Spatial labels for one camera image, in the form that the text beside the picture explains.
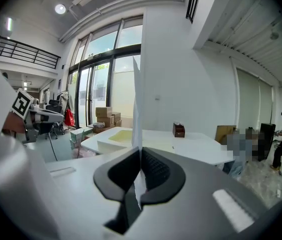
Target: yellow paper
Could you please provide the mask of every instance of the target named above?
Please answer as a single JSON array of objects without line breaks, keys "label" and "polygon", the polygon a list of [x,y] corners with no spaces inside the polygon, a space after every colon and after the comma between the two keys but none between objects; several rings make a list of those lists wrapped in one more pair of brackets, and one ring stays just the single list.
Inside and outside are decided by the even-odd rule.
[{"label": "yellow paper", "polygon": [[110,141],[120,142],[120,143],[131,143],[132,131],[131,130],[120,130],[115,135],[109,138]]},{"label": "yellow paper", "polygon": [[162,150],[170,153],[175,153],[175,150],[171,143],[168,141],[151,141],[151,140],[143,140],[142,146],[147,148],[153,148],[157,150]]}]

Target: stacked cardboard boxes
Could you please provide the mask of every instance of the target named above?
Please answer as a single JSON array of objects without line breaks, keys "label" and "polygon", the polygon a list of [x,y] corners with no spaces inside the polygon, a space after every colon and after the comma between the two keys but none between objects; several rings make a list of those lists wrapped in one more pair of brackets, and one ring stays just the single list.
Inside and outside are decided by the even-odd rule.
[{"label": "stacked cardboard boxes", "polygon": [[95,108],[96,121],[104,123],[104,128],[93,128],[93,132],[98,134],[109,130],[115,126],[121,126],[121,114],[112,112],[112,107],[96,107]]}]

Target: red bag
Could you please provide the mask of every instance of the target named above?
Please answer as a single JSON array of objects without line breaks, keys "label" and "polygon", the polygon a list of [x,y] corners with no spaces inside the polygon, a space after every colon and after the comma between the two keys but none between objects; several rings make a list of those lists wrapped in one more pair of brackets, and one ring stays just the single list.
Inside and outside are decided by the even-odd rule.
[{"label": "red bag", "polygon": [[65,120],[64,123],[67,126],[75,126],[75,120],[73,119],[73,114],[70,109],[65,111]]}]

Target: brown cardboard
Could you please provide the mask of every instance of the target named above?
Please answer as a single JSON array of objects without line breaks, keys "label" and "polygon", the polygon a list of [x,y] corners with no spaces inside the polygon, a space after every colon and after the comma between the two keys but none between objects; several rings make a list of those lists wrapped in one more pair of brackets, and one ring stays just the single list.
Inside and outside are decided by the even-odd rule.
[{"label": "brown cardboard", "polygon": [[218,125],[215,133],[215,140],[221,144],[226,135],[233,134],[235,125]]},{"label": "brown cardboard", "polygon": [[112,107],[96,107],[95,116],[97,118],[108,118],[112,116]]},{"label": "brown cardboard", "polygon": [[115,127],[121,127],[122,120],[115,122]]},{"label": "brown cardboard", "polygon": [[109,129],[113,128],[113,127],[115,127],[115,126],[112,125],[112,126],[110,126],[110,127],[105,127],[105,128],[93,128],[93,132],[94,132],[95,134],[99,134],[99,133],[102,133],[102,132],[104,132],[104,131],[106,131],[106,130],[109,130]]},{"label": "brown cardboard", "polygon": [[112,116],[114,116],[114,122],[119,122],[121,120],[121,113],[120,112],[112,112]]},{"label": "brown cardboard", "polygon": [[97,117],[96,121],[98,123],[105,123],[105,127],[110,127],[115,124],[115,116],[111,115],[109,117]]}]

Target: black pants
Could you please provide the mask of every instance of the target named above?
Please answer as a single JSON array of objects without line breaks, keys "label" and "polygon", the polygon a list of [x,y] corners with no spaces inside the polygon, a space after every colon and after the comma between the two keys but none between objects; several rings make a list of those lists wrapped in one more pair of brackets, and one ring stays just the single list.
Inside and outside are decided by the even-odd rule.
[{"label": "black pants", "polygon": [[281,156],[282,156],[282,141],[280,145],[274,151],[273,167],[277,168],[281,166]]}]

